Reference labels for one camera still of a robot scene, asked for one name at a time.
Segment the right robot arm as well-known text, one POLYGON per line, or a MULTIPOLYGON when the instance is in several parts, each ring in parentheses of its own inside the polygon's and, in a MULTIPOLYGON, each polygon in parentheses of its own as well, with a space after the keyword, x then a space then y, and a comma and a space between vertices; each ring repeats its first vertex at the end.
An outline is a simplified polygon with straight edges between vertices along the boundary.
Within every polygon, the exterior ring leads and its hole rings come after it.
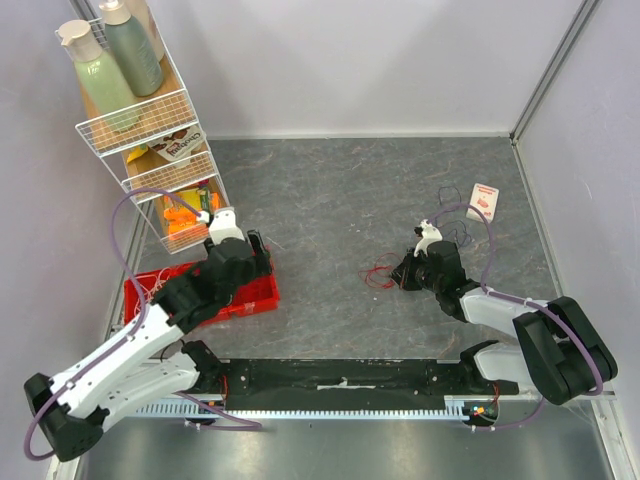
POLYGON ((532 387, 548 402, 562 405, 618 375, 614 356, 575 299, 533 301, 484 288, 466 275, 452 242, 408 250, 391 279, 405 291, 432 292, 441 310, 456 320, 518 341, 516 346, 480 346, 458 368, 459 384, 469 393, 505 380, 532 387))

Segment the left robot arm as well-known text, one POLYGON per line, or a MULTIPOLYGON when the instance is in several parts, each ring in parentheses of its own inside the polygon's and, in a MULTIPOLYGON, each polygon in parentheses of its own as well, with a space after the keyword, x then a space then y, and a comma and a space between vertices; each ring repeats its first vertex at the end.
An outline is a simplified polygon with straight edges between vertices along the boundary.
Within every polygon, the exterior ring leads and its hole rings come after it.
POLYGON ((181 340, 230 306, 242 287, 271 274, 270 253, 256 230, 217 231, 207 256, 169 279, 137 317, 91 354, 54 376, 36 373, 24 384, 33 415, 23 449, 41 431, 51 455, 62 462, 90 450, 113 425, 137 408, 167 394, 193 388, 208 393, 219 382, 215 356, 191 342, 159 367, 139 365, 151 354, 181 340))

